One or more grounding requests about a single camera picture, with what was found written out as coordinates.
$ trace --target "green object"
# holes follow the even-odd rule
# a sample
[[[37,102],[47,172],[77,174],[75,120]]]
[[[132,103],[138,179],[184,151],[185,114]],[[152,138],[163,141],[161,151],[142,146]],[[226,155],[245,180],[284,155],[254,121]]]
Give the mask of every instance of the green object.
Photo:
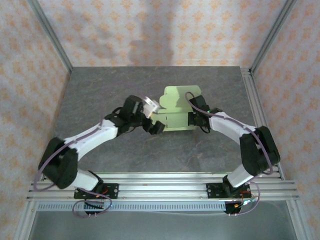
[[[192,112],[192,108],[186,100],[186,92],[191,92],[195,97],[201,95],[200,87],[191,86],[167,86],[164,89],[164,95],[160,97],[159,109],[157,114],[152,115],[152,120],[160,121],[165,125],[163,131],[182,131],[194,130],[195,126],[188,126],[188,112]]]

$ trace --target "gray stone surface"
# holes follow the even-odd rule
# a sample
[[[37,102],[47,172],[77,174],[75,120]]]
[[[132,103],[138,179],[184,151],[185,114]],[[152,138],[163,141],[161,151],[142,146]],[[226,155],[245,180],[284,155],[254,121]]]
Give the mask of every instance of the gray stone surface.
[[[198,85],[207,104],[253,125],[239,67],[76,67],[57,120],[55,134],[70,137],[97,124],[129,95],[159,100],[166,86]],[[107,141],[79,162],[101,172],[231,172],[241,163],[240,147],[218,132],[164,132],[137,128]]]

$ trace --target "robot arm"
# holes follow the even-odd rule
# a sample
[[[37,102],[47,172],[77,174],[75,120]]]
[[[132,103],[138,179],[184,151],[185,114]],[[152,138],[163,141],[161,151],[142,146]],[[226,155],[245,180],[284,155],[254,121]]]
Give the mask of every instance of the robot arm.
[[[234,192],[243,187],[249,180],[269,169],[266,156],[261,146],[258,145],[255,136],[262,143],[271,165],[279,163],[280,155],[267,127],[246,125],[228,116],[218,108],[210,110],[202,95],[189,101],[193,110],[193,112],[188,113],[189,125],[207,128],[208,131],[220,132],[240,145],[242,164],[223,178],[223,189],[219,191],[223,191],[228,197],[231,197]]]
[[[144,99],[143,103],[139,97],[129,96],[123,107],[118,107],[90,129],[65,139],[58,137],[51,139],[38,168],[40,169],[58,149],[65,147],[47,163],[43,174],[60,189],[73,186],[102,193],[104,190],[103,181],[91,171],[78,169],[78,161],[92,149],[120,136],[131,127],[143,127],[146,132],[152,135],[161,133],[165,126],[159,121],[152,124],[150,119],[152,113],[157,112],[159,107],[157,102],[149,98]]]

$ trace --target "wall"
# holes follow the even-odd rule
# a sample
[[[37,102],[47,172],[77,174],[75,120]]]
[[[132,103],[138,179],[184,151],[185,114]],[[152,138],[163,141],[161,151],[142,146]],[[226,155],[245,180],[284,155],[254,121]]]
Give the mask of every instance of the wall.
[[[67,79],[27,1],[0,1],[0,239],[13,238]]]
[[[320,4],[295,4],[254,76],[288,179],[320,236]]]
[[[250,67],[285,0],[39,0],[81,66]]]

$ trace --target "floral wallpaper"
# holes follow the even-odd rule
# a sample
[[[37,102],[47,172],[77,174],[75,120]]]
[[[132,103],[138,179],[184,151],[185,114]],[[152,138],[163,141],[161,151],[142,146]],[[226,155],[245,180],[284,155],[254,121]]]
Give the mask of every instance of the floral wallpaper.
[[[285,0],[39,0],[71,63],[251,67]]]
[[[299,0],[254,76],[282,156],[320,239],[320,4]]]
[[[13,239],[68,72],[26,0],[0,1],[0,239]]]

